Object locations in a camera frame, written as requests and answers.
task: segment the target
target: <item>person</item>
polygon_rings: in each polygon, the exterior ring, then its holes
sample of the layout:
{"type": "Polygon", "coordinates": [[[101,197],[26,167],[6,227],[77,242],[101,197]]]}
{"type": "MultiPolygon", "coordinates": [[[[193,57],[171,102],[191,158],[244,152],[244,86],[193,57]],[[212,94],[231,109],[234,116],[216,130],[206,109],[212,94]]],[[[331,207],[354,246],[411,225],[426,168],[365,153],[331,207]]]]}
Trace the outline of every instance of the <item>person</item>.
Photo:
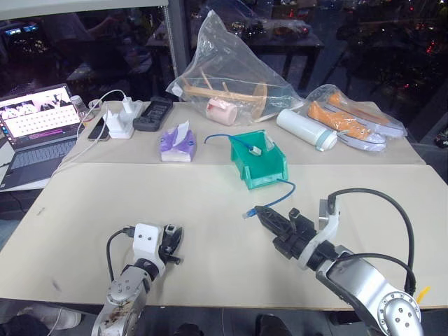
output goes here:
{"type": "Polygon", "coordinates": [[[76,311],[35,303],[0,324],[0,336],[47,336],[50,331],[76,327],[81,318],[76,311]]]}

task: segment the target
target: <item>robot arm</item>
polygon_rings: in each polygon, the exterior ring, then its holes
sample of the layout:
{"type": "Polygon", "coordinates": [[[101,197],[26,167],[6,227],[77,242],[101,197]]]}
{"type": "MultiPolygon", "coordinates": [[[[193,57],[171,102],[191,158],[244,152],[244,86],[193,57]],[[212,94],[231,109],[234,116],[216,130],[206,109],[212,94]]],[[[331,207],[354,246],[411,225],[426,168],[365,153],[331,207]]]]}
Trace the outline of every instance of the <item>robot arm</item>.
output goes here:
{"type": "Polygon", "coordinates": [[[180,263],[172,254],[182,228],[137,224],[134,233],[134,264],[127,265],[112,281],[106,303],[94,323],[92,336],[133,336],[139,315],[146,304],[152,282],[165,273],[167,263],[180,263]]]}
{"type": "MultiPolygon", "coordinates": [[[[370,263],[359,258],[337,260],[353,253],[319,237],[313,222],[297,209],[290,211],[289,220],[266,206],[256,206],[255,210],[263,226],[276,235],[276,249],[288,259],[298,259],[301,267],[314,270],[316,278],[351,305],[368,328],[379,335],[423,336],[414,298],[394,288],[370,263]]],[[[321,216],[321,220],[329,223],[334,218],[321,216]]],[[[323,236],[330,237],[334,230],[333,226],[323,236]]]]}

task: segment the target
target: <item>black cable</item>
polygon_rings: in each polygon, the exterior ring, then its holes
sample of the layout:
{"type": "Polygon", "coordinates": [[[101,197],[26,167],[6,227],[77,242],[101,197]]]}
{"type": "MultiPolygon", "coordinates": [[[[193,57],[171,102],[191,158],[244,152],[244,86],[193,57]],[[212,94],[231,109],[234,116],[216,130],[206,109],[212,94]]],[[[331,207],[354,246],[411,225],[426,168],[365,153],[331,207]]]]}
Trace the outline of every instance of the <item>black cable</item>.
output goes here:
{"type": "MultiPolygon", "coordinates": [[[[349,194],[349,193],[367,193],[379,196],[381,198],[384,198],[386,201],[389,201],[400,213],[403,220],[406,224],[406,230],[407,230],[407,238],[409,240],[409,251],[407,254],[407,266],[412,270],[412,267],[414,266],[414,231],[412,229],[411,220],[406,214],[406,211],[395,201],[392,197],[389,195],[384,194],[383,192],[373,190],[373,189],[367,189],[367,188],[348,188],[348,189],[342,189],[335,191],[328,196],[328,210],[330,214],[334,214],[335,212],[335,203],[336,203],[336,196],[341,194],[349,194]]],[[[406,282],[405,282],[405,291],[406,293],[410,292],[410,277],[406,276],[406,282]]]]}
{"type": "Polygon", "coordinates": [[[112,262],[111,262],[111,242],[112,239],[117,237],[120,233],[125,233],[125,229],[121,229],[114,234],[112,234],[106,244],[106,258],[107,258],[107,268],[109,270],[109,277],[111,278],[111,281],[113,281],[113,270],[112,270],[112,262]]]}
{"type": "Polygon", "coordinates": [[[408,293],[409,295],[413,296],[413,294],[415,292],[415,288],[417,287],[417,281],[415,279],[415,274],[412,271],[411,267],[406,265],[400,259],[391,257],[389,255],[385,255],[385,254],[379,254],[379,253],[356,253],[356,254],[349,254],[349,255],[344,255],[342,257],[338,257],[336,259],[336,261],[345,261],[345,260],[360,259],[360,258],[379,258],[379,259],[385,259],[385,260],[389,260],[389,261],[399,264],[399,266],[403,267],[406,270],[407,279],[409,279],[409,289],[405,288],[405,292],[408,293]]]}
{"type": "Polygon", "coordinates": [[[111,281],[113,281],[113,269],[112,269],[112,262],[111,262],[111,242],[112,239],[117,237],[120,233],[125,233],[128,237],[133,238],[135,232],[134,226],[128,226],[124,227],[123,229],[115,232],[112,234],[106,244],[106,259],[107,259],[107,268],[109,270],[109,277],[111,278],[111,281]]]}
{"type": "Polygon", "coordinates": [[[22,213],[23,213],[23,214],[26,214],[27,212],[23,209],[23,206],[22,206],[21,201],[20,201],[16,196],[14,196],[12,192],[9,192],[9,195],[10,195],[14,200],[17,201],[17,203],[19,204],[19,207],[20,207],[20,210],[22,211],[22,213]]]}

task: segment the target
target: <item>orange object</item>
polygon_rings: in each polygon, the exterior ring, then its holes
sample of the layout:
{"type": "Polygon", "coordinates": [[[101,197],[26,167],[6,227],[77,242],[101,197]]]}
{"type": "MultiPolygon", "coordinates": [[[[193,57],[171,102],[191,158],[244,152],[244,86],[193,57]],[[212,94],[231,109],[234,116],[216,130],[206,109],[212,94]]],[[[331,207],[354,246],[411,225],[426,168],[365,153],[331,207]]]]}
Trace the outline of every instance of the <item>orange object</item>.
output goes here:
{"type": "Polygon", "coordinates": [[[385,116],[379,115],[374,111],[368,111],[372,110],[371,106],[367,106],[363,102],[352,101],[350,99],[348,100],[349,101],[346,101],[342,97],[341,92],[338,91],[330,96],[330,98],[328,99],[328,103],[348,113],[351,113],[356,117],[362,118],[367,121],[371,121],[372,123],[387,125],[390,122],[390,120],[385,116]]]}
{"type": "Polygon", "coordinates": [[[357,122],[352,115],[346,112],[331,112],[321,108],[315,101],[309,106],[308,116],[339,132],[346,131],[346,134],[353,138],[366,140],[370,135],[370,130],[357,122]]]}

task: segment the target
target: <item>beige table surface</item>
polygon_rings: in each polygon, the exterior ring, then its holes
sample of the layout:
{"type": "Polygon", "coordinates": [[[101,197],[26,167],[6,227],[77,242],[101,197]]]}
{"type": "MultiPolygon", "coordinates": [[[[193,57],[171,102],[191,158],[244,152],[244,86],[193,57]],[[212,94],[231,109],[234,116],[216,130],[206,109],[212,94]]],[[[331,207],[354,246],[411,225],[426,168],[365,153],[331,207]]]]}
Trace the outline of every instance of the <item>beige table surface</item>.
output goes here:
{"type": "MultiPolygon", "coordinates": [[[[109,102],[112,111],[119,111],[121,104],[109,102]]],[[[267,130],[267,133],[277,143],[289,164],[298,165],[385,165],[409,164],[424,165],[425,162],[411,147],[406,139],[390,140],[383,153],[372,153],[348,147],[337,143],[334,148],[326,152],[318,152],[313,146],[300,140],[275,123],[275,119],[259,122],[250,126],[226,127],[212,122],[197,112],[189,103],[175,103],[175,108],[168,115],[159,132],[139,132],[129,140],[110,139],[99,142],[86,154],[79,157],[77,162],[97,163],[159,163],[159,141],[162,130],[176,126],[179,123],[190,121],[190,127],[195,133],[198,142],[194,162],[200,164],[230,164],[230,142],[224,138],[212,138],[203,145],[204,139],[210,134],[228,133],[241,134],[254,130],[267,130]]],[[[90,142],[86,139],[90,133],[87,128],[72,153],[79,153],[90,142]]]]}
{"type": "MultiPolygon", "coordinates": [[[[448,306],[448,187],[422,164],[289,165],[297,184],[275,206],[297,207],[313,221],[319,199],[348,187],[394,197],[414,226],[417,292],[421,306],[448,306]]],[[[179,266],[169,266],[149,295],[151,305],[347,309],[314,278],[272,245],[257,218],[241,214],[289,191],[276,184],[248,191],[233,164],[73,164],[56,174],[0,253],[0,298],[102,304],[109,276],[105,245],[116,230],[137,223],[175,224],[185,234],[179,266]]],[[[407,259],[407,235],[398,212],[372,195],[341,196],[333,243],[355,252],[407,259]]],[[[115,273],[132,256],[132,240],[111,247],[115,273]]],[[[372,263],[402,288],[405,273],[372,263]]]]}

